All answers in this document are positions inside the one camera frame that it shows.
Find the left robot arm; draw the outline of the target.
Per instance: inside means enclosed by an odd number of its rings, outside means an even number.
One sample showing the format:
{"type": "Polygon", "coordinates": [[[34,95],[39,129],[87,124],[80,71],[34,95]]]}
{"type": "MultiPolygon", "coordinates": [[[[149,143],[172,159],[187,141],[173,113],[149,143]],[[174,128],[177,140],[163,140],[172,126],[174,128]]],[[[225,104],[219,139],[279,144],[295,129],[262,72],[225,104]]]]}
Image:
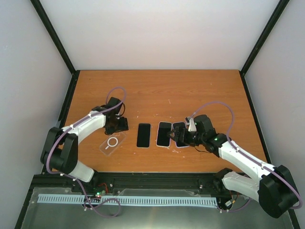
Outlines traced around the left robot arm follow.
{"type": "Polygon", "coordinates": [[[63,128],[51,128],[42,150],[41,162],[49,171],[56,169],[81,180],[87,191],[96,191],[99,186],[97,171],[79,161],[78,146],[98,129],[104,128],[106,135],[129,130],[127,118],[123,117],[121,110],[125,110],[124,102],[111,97],[107,104],[94,107],[76,123],[63,128]]]}

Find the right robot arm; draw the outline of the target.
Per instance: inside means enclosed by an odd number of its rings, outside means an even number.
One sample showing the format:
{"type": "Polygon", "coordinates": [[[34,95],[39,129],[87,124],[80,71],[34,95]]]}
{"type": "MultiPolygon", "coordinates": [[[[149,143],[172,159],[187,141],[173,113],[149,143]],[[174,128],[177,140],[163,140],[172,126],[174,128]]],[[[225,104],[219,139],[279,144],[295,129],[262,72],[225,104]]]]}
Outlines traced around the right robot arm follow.
{"type": "Polygon", "coordinates": [[[217,133],[210,118],[199,115],[186,118],[186,127],[175,127],[168,137],[188,146],[205,150],[239,168],[245,175],[223,169],[219,189],[236,191],[257,201],[271,217],[279,218],[289,209],[301,208],[302,198],[288,168],[278,167],[256,158],[223,133],[217,133]]]}

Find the blue phone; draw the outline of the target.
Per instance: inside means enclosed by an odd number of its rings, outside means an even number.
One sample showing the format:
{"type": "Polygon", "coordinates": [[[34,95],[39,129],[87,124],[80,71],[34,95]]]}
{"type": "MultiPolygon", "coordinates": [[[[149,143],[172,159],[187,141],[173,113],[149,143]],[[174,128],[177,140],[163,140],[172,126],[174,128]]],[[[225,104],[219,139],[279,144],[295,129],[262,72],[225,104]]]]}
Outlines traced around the blue phone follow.
{"type": "Polygon", "coordinates": [[[188,147],[189,145],[182,140],[183,131],[186,130],[185,122],[176,122],[173,123],[172,126],[173,126],[173,137],[176,147],[177,148],[188,147]]]}

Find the clear magsafe phone case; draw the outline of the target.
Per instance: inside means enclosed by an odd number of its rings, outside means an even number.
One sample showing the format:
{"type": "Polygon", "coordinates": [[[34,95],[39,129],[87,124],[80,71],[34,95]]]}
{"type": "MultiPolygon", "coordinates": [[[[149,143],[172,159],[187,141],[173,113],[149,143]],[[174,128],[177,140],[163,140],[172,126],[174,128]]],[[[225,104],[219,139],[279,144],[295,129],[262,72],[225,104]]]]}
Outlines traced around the clear magsafe phone case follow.
{"type": "Polygon", "coordinates": [[[99,151],[105,156],[110,156],[117,148],[119,148],[125,138],[126,134],[123,132],[114,133],[99,146],[99,151]]]}

